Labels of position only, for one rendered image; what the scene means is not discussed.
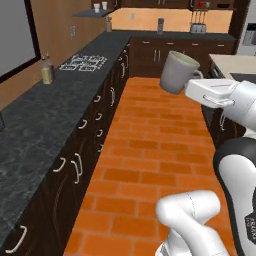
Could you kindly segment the dark counter cabinets with drawers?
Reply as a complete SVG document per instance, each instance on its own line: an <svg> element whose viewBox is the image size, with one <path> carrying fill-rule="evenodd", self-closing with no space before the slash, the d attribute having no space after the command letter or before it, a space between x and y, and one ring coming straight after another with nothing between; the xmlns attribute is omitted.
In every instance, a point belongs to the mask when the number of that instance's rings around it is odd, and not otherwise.
<svg viewBox="0 0 256 256"><path fill-rule="evenodd" d="M51 85L39 83L3 112L6 129L0 133L0 256L62 256L119 103L128 70L121 79L128 45L118 45L97 73L60 70ZM111 106L110 87L115 89ZM97 113L102 119L96 121ZM88 121L78 129L82 119ZM96 137L103 129L101 137ZM83 175L70 163L82 159ZM66 158L61 172L55 160ZM5 253L27 235L13 254Z"/></svg>

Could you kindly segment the dark kitchen island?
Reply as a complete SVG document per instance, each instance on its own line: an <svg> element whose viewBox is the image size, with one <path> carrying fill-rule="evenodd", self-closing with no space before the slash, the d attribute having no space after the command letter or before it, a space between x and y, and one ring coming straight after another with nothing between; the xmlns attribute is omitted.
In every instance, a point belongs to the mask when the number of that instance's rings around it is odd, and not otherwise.
<svg viewBox="0 0 256 256"><path fill-rule="evenodd" d="M256 57L243 55L210 55L210 69L208 78L226 78L239 82L247 80L256 84ZM213 144L218 148L226 140L242 137L246 129L226 118L225 130L220 129L219 120L222 109L213 109L201 106L206 127L212 138Z"/></svg>

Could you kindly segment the yellow oil bottle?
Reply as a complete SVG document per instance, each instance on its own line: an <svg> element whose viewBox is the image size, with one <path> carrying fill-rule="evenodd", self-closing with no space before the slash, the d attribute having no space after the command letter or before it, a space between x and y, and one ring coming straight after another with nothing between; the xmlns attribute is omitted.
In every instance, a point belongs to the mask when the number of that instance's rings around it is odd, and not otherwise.
<svg viewBox="0 0 256 256"><path fill-rule="evenodd" d="M46 54L46 56L42 57L42 81L44 84L49 85L55 79L54 74L54 65L50 60L50 55Z"/></svg>

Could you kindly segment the hanging kitchen utensils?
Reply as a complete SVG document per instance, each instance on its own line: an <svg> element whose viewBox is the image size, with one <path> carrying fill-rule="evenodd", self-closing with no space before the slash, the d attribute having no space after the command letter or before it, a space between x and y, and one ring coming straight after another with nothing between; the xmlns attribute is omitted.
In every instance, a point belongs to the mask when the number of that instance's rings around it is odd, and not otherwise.
<svg viewBox="0 0 256 256"><path fill-rule="evenodd" d="M192 15L192 20L194 23L203 24L204 23L204 11L195 10Z"/></svg>

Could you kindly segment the grey mug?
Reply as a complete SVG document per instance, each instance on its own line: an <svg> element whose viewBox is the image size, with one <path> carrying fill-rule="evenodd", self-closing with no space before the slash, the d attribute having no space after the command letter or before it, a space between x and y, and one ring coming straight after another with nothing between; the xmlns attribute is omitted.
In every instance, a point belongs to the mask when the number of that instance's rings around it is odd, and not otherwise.
<svg viewBox="0 0 256 256"><path fill-rule="evenodd" d="M193 58L170 51L161 74L160 87L171 94L179 94L194 76L203 79L199 68L200 64Z"/></svg>

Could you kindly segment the dark base cabinets run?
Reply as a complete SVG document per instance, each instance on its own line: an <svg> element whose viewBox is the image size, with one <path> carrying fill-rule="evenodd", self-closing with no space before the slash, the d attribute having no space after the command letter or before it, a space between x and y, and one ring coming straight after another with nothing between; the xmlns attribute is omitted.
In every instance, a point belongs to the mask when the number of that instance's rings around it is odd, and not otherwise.
<svg viewBox="0 0 256 256"><path fill-rule="evenodd" d="M130 46L130 76L159 78L170 51L183 53L200 64L208 75L210 54L231 54L234 39L177 39L133 37Z"/></svg>

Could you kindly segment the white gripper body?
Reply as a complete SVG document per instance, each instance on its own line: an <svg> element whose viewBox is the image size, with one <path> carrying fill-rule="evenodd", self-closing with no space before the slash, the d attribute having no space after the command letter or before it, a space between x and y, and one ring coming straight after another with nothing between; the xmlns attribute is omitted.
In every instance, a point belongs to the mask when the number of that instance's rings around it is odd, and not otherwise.
<svg viewBox="0 0 256 256"><path fill-rule="evenodd" d="M210 108L225 108L235 104L230 99L238 82L230 79L190 79L185 86L186 97Z"/></svg>

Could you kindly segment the black hob with white grates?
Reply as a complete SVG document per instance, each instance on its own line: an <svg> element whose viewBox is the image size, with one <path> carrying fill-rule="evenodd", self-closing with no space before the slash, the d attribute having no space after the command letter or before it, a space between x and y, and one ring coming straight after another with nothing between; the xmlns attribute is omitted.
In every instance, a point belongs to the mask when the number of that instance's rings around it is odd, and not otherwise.
<svg viewBox="0 0 256 256"><path fill-rule="evenodd" d="M100 55L76 54L62 64L59 69L64 71L94 72L100 70L107 62L107 58Z"/></svg>

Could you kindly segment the silver toaster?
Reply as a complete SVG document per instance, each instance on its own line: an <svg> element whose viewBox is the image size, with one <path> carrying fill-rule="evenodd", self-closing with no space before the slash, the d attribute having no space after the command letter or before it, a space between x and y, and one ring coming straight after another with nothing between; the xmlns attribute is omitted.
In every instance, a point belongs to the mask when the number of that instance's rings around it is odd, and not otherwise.
<svg viewBox="0 0 256 256"><path fill-rule="evenodd" d="M192 23L190 25L190 32L204 34L206 32L206 25L204 23Z"/></svg>

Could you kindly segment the dark framed window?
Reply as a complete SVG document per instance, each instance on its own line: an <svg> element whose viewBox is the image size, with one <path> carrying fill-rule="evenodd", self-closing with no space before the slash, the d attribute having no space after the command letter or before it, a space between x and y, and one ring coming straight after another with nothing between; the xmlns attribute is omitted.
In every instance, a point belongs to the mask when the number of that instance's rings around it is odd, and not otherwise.
<svg viewBox="0 0 256 256"><path fill-rule="evenodd" d="M40 58L31 0L0 0L0 83Z"/></svg>

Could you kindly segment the dark wall shelf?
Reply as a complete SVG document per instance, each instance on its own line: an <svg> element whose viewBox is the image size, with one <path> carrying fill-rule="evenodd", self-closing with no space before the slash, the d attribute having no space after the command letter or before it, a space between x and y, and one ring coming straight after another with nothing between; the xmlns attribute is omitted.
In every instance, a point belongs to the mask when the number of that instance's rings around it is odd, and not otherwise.
<svg viewBox="0 0 256 256"><path fill-rule="evenodd" d="M94 9L88 9L88 10L73 14L73 17L102 18L109 15L112 12L114 12L114 9L109 9L109 10L100 9L98 13L96 13Z"/></svg>

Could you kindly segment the silver fridge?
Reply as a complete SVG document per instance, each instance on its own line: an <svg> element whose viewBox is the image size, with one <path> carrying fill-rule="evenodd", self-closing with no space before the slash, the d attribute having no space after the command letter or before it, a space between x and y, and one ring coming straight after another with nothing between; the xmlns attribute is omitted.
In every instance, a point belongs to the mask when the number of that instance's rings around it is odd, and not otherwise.
<svg viewBox="0 0 256 256"><path fill-rule="evenodd" d="M236 54L256 56L256 0L249 2Z"/></svg>

